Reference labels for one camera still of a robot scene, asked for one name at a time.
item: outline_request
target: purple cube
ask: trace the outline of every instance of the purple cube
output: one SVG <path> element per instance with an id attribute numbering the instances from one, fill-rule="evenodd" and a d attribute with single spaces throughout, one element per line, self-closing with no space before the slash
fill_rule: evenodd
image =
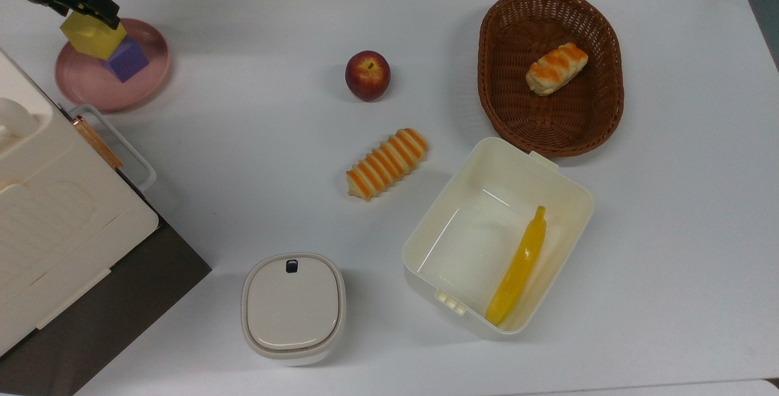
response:
<path id="1" fill-rule="evenodd" d="M 100 62 L 122 83 L 148 66 L 148 58 L 145 57 L 141 47 L 131 36 L 126 36 L 122 40 L 122 43 L 114 50 L 108 60 Z"/>

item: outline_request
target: toy bread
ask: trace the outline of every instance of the toy bread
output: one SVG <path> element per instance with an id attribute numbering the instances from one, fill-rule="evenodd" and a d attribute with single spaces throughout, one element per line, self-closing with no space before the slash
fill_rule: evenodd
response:
<path id="1" fill-rule="evenodd" d="M 368 200 L 409 174 L 425 159 L 428 144 L 412 129 L 401 129 L 346 171 L 349 195 Z"/>
<path id="2" fill-rule="evenodd" d="M 587 64 L 587 54 L 567 43 L 544 55 L 531 65 L 525 80 L 536 94 L 545 97 L 567 85 Z"/>

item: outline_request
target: yellow cube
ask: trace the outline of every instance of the yellow cube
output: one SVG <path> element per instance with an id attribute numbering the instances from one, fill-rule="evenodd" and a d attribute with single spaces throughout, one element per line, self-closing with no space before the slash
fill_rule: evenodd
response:
<path id="1" fill-rule="evenodd" d="M 83 54 L 108 60 L 127 36 L 122 24 L 116 30 L 92 16 L 70 13 L 59 27 L 73 47 Z"/>

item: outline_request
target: container lid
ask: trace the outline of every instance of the container lid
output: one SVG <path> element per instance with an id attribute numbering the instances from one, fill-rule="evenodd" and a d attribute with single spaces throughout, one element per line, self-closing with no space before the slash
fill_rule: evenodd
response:
<path id="1" fill-rule="evenodd" d="M 247 279 L 248 335 L 271 351 L 306 349 L 324 343 L 341 315 L 337 274 L 320 255 L 270 258 Z"/>

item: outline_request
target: pink plate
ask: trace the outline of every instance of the pink plate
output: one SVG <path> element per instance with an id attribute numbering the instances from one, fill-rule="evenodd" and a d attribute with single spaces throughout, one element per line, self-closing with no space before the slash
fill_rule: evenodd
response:
<path id="1" fill-rule="evenodd" d="M 170 54 L 163 36 L 141 20 L 122 19 L 122 25 L 144 51 L 148 66 L 122 83 L 100 60 L 67 43 L 57 57 L 55 80 L 73 104 L 92 104 L 103 113 L 113 113 L 147 103 L 163 85 L 170 69 Z"/>

